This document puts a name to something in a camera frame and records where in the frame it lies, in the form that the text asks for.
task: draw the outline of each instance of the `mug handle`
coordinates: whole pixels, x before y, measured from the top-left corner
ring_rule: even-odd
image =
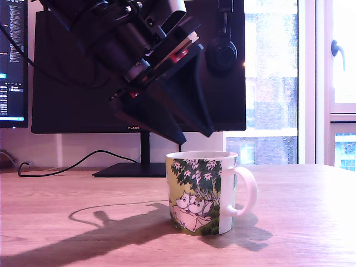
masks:
[[[239,174],[245,181],[248,193],[247,204],[242,210],[235,209],[232,205],[227,206],[227,208],[222,210],[222,213],[227,216],[241,217],[249,213],[257,202],[258,190],[257,183],[253,174],[246,168],[235,167],[230,169],[233,174]]]

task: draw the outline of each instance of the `headphones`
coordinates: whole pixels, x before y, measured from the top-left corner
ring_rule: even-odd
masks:
[[[207,69],[213,75],[226,74],[235,66],[238,51],[231,41],[231,17],[234,0],[218,0],[219,37],[207,46],[205,60]]]

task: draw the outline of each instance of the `cartoon character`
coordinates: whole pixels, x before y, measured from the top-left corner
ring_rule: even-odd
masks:
[[[171,207],[172,216],[176,223],[184,229],[195,232],[211,221],[211,217],[206,214],[212,208],[212,201],[206,202],[203,197],[197,197],[184,191],[183,195],[176,200],[176,204]]]
[[[176,200],[177,206],[189,212],[188,205],[190,204],[192,195],[184,190],[183,195]]]
[[[203,197],[192,196],[188,209],[191,213],[205,217],[210,213],[214,202],[205,200]]]

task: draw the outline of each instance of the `monitor stand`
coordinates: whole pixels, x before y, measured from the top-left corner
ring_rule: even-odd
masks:
[[[150,163],[150,133],[140,133],[141,163],[117,163],[94,177],[166,177],[164,163]]]

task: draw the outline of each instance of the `glass pane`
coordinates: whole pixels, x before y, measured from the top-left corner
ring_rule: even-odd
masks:
[[[355,171],[356,133],[335,134],[335,167]]]
[[[240,164],[295,164],[298,115],[297,0],[245,1],[246,132],[228,132]]]
[[[334,0],[332,38],[337,41],[345,52],[345,71],[340,52],[333,58],[333,80],[335,103],[356,103],[356,87],[354,74],[356,72],[355,35],[350,34],[350,26],[354,25],[356,13],[355,0]]]

